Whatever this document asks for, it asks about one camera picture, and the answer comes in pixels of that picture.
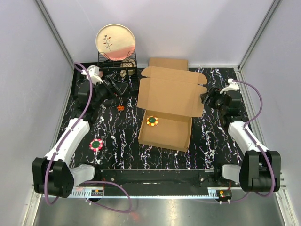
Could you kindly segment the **orange flower coaster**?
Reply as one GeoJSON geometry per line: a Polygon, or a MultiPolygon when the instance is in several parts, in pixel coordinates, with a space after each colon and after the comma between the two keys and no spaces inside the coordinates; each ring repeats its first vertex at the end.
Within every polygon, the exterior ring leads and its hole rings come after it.
{"type": "Polygon", "coordinates": [[[150,116],[146,120],[146,124],[151,127],[155,127],[158,125],[158,118],[154,116],[150,116]]]}

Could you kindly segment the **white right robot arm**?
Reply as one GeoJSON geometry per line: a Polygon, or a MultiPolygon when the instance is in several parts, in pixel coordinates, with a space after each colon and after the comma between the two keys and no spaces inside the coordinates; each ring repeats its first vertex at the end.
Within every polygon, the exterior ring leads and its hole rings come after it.
{"type": "Polygon", "coordinates": [[[243,152],[240,166],[219,164],[213,176],[215,184],[222,187],[231,180],[245,192],[263,196],[277,192],[280,189],[280,153],[265,147],[246,125],[240,111],[241,94],[213,87],[200,98],[204,105],[220,113],[223,130],[243,152]]]}

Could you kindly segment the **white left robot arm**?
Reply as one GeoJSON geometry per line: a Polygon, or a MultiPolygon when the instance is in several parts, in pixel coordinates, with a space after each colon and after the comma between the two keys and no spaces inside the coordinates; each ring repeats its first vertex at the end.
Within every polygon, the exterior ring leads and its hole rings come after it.
{"type": "Polygon", "coordinates": [[[103,101],[123,94],[128,84],[109,76],[88,75],[75,96],[75,117],[70,119],[67,128],[55,146],[43,157],[35,158],[32,163],[34,191],[55,197],[67,198],[74,187],[89,183],[100,184],[102,178],[97,167],[91,163],[82,163],[70,168],[71,158],[81,141],[92,129],[98,118],[99,107],[103,101]]]}

